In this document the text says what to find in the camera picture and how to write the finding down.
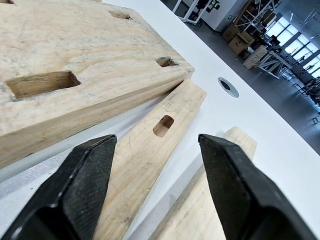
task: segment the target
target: workbench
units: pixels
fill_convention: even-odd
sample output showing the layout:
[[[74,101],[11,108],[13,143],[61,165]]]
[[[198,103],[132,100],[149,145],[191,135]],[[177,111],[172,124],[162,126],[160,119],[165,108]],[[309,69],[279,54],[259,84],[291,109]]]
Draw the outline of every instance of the workbench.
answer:
[[[261,59],[259,68],[279,79],[281,74],[293,67],[274,51],[270,51],[263,59]]]
[[[192,80],[207,92],[198,115],[150,190],[124,238],[146,239],[199,169],[202,159],[198,134],[222,137],[234,126],[240,127],[257,141],[255,165],[278,185],[320,238],[320,156],[160,0],[105,2],[132,8],[141,14],[195,68]],[[230,96],[221,88],[219,77],[236,87],[239,98]],[[161,99],[163,96],[1,169],[1,181],[15,176],[0,183],[0,235],[39,185],[59,167],[70,148],[107,134],[116,134],[120,138]]]

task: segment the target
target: cardboard box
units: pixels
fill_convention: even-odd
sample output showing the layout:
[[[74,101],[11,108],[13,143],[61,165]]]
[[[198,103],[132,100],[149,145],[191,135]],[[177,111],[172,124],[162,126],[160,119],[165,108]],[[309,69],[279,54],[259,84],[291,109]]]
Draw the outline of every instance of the cardboard box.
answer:
[[[240,30],[233,23],[231,23],[228,28],[223,32],[222,37],[230,43],[230,41],[235,37]]]
[[[239,55],[243,50],[249,47],[255,39],[247,32],[237,32],[235,37],[231,40],[228,46]]]

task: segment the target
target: floor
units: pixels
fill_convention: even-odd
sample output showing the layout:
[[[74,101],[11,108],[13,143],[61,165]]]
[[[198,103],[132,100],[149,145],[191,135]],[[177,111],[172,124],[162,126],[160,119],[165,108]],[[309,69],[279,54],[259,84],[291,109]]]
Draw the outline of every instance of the floor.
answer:
[[[177,1],[162,0],[162,2],[172,10]],[[182,16],[186,10],[187,7],[181,3],[176,14]],[[221,33],[214,32],[206,24],[201,27],[189,23],[186,25],[320,155],[320,123],[314,124],[313,121],[313,118],[319,115],[319,109],[293,87],[294,83],[300,83],[298,79],[291,81],[284,78],[276,79],[259,68],[247,70],[242,65],[242,58],[228,47]]]

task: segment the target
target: wooden board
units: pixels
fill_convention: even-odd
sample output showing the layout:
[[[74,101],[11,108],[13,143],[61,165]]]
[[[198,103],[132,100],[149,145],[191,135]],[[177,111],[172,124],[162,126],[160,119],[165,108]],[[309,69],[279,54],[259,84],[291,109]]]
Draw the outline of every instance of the wooden board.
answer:
[[[122,239],[205,97],[184,81],[119,139],[94,239]]]
[[[240,128],[231,128],[224,138],[238,144],[253,159],[257,143]],[[204,166],[198,170],[150,237],[150,240],[171,239],[226,239],[210,194]]]
[[[0,3],[0,168],[172,90],[194,71],[135,11]]]

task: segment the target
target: mortise hole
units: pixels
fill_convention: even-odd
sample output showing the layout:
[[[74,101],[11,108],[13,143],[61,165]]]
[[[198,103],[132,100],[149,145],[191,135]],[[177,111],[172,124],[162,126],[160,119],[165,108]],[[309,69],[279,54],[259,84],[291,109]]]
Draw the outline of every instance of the mortise hole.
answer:
[[[157,60],[155,60],[161,67],[169,67],[169,66],[177,66],[178,64],[176,64],[171,57],[161,57]]]
[[[0,0],[0,4],[14,4],[11,0]]]
[[[81,84],[71,71],[55,71],[16,77],[5,83],[16,99],[72,88]]]
[[[115,11],[109,11],[109,13],[118,19],[128,19],[128,20],[132,20],[132,18],[130,17],[130,15],[128,13],[124,13],[124,12],[115,12]]]
[[[163,118],[152,129],[153,133],[162,138],[168,132],[169,128],[174,123],[174,119],[168,115],[164,115]]]

